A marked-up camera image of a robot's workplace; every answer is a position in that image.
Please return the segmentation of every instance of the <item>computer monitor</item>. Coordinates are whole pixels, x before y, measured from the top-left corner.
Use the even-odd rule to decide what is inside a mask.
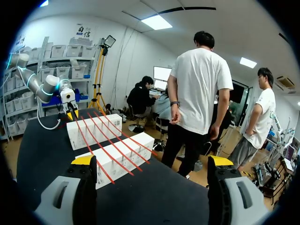
[[[154,79],[167,81],[172,69],[165,67],[154,67]]]
[[[166,87],[167,87],[167,84],[168,83],[166,81],[155,80],[155,82],[154,82],[154,88],[165,90]]]

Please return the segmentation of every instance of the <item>shorts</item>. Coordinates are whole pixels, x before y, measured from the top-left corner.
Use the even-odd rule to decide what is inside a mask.
[[[250,162],[256,152],[257,149],[245,137],[242,137],[228,159],[238,168]]]

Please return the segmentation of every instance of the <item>office chair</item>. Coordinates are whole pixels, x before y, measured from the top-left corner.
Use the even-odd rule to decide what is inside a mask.
[[[169,120],[161,119],[157,113],[153,113],[153,117],[155,118],[155,129],[160,132],[160,138],[154,140],[153,150],[164,151],[165,143],[163,138],[168,133]]]
[[[145,131],[145,127],[140,125],[140,121],[143,121],[143,119],[145,118],[145,116],[138,116],[138,115],[135,115],[133,113],[133,108],[131,105],[128,105],[129,106],[129,112],[130,114],[136,119],[136,124],[131,124],[128,126],[128,129],[132,132],[135,132],[135,133],[141,133],[141,132],[144,132]]]

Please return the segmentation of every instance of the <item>black table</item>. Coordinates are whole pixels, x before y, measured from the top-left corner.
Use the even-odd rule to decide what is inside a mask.
[[[79,116],[88,118],[87,112],[91,114],[94,110],[80,110]],[[41,121],[51,127],[56,119],[57,115],[53,115]],[[39,205],[44,189],[65,172],[75,156],[88,152],[87,148],[73,151],[64,126],[66,121],[63,117],[63,127],[56,130],[42,128],[38,120],[30,121],[26,127],[17,162],[17,182],[32,210]],[[127,174],[116,180],[115,185],[97,190],[97,224],[207,224],[207,189],[183,178],[153,157],[149,162],[150,165],[140,166],[143,172],[134,169],[134,176]]]

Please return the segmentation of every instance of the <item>red laser line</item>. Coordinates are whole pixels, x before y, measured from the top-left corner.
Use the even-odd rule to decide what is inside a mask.
[[[109,143],[116,148],[116,150],[118,150],[119,153],[121,153],[122,156],[125,157],[125,159],[127,159],[129,162],[131,162],[139,171],[142,171],[142,169],[136,165],[134,162],[132,162],[120,149],[118,149],[118,147],[104,134],[104,132],[98,127],[98,125],[95,123],[95,121],[93,120],[93,118],[90,116],[90,114],[88,113],[89,117],[92,119],[92,121],[94,122],[94,124],[96,125],[96,127],[98,128],[98,130],[103,134],[103,136],[109,141]]]
[[[134,151],[132,148],[130,148],[125,142],[123,142],[122,139],[120,139],[104,122],[103,120],[97,115],[98,119],[101,120],[102,124],[107,127],[107,129],[114,135],[116,138],[121,141],[127,148],[129,148],[131,151],[133,151],[135,154],[137,154],[139,157],[141,157],[146,163],[150,164],[145,158],[143,158],[140,154],[138,154],[136,151]]]
[[[102,145],[97,141],[97,139],[95,138],[95,136],[92,134],[92,132],[90,131],[88,125],[86,124],[86,122],[84,121],[83,116],[81,117],[81,119],[83,120],[86,128],[88,129],[90,135],[92,135],[93,139],[96,141],[97,145],[108,155],[109,158],[111,158],[113,161],[115,161],[119,166],[121,166],[124,170],[126,170],[130,175],[134,176],[134,174],[132,172],[130,172],[127,168],[125,168],[121,163],[119,163],[114,157],[112,157],[103,147]]]
[[[108,120],[108,122],[110,122],[119,132],[121,132],[126,138],[129,138],[131,141],[133,141],[134,143],[140,145],[141,147],[147,149],[148,151],[150,151],[153,155],[157,156],[157,154],[155,152],[153,152],[152,150],[148,149],[146,146],[140,144],[139,142],[137,142],[136,140],[133,140],[131,137],[129,137],[128,135],[126,135],[125,133],[123,133],[120,129],[118,129],[109,119],[108,117],[104,114],[104,117]]]
[[[89,144],[87,143],[87,141],[86,141],[86,139],[85,139],[85,137],[84,137],[84,135],[83,135],[83,132],[82,132],[81,129],[80,129],[80,126],[79,126],[79,124],[78,124],[76,118],[75,118],[75,121],[76,121],[77,126],[78,126],[78,128],[79,128],[79,131],[80,131],[80,133],[81,133],[81,135],[82,135],[82,137],[83,137],[83,140],[84,140],[84,142],[86,143],[86,146],[88,147],[90,153],[91,153],[92,155],[94,155],[92,149],[90,149],[90,146],[89,146]],[[101,168],[101,170],[102,170],[102,171],[104,172],[104,174],[107,176],[107,178],[111,181],[112,184],[114,184],[114,181],[113,181],[113,180],[111,179],[111,177],[107,174],[107,172],[106,172],[105,169],[102,167],[102,165],[99,163],[99,161],[98,161],[97,159],[96,159],[96,161],[97,161],[98,166]]]

